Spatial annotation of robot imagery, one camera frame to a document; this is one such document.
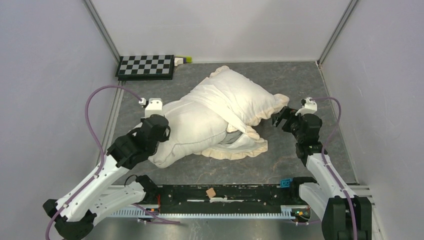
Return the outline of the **grey pillowcase with cream ruffle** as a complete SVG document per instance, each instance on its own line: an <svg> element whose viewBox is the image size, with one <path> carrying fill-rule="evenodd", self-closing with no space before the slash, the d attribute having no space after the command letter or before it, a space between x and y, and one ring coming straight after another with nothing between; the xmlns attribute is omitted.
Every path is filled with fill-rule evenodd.
<svg viewBox="0 0 424 240"><path fill-rule="evenodd" d="M267 140L253 127L270 119L290 101L288 96L271 94L226 65L212 72L183 100L205 106L227 123L227 136L200 151L201 155L218 160L254 158L267 152Z"/></svg>

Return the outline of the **white pillow insert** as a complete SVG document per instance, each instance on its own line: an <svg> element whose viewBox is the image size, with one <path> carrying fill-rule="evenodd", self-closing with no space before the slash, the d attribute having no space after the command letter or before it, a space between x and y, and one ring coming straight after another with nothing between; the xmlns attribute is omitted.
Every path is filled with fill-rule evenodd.
<svg viewBox="0 0 424 240"><path fill-rule="evenodd" d="M163 106L169 122L169 139L161 142L148 160L158 168L215 146L227 136L228 123L213 110L190 100L177 100Z"/></svg>

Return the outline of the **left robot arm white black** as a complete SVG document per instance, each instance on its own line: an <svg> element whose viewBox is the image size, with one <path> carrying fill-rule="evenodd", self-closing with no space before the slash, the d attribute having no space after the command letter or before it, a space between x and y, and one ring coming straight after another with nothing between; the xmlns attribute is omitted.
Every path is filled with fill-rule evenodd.
<svg viewBox="0 0 424 240"><path fill-rule="evenodd" d="M65 240L82 240L104 218L128 206L143 201L153 203L157 198L156 185L147 177L138 177L120 190L104 192L120 177L142 163L169 139L169 121L153 114L127 134L118 137L107 149L103 160L68 194L48 199L43 209Z"/></svg>

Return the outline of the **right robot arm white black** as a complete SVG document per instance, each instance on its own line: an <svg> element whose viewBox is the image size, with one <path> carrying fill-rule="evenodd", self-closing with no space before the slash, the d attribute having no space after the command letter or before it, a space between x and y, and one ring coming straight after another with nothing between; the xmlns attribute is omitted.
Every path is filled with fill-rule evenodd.
<svg viewBox="0 0 424 240"><path fill-rule="evenodd" d="M272 124L290 133L296 140L296 155L313 175L313 180L296 178L289 189L295 204L306 202L317 214L326 240L371 240L373 238L372 204L359 196L337 173L323 144L320 130L323 121L313 113L300 113L288 106L272 116Z"/></svg>

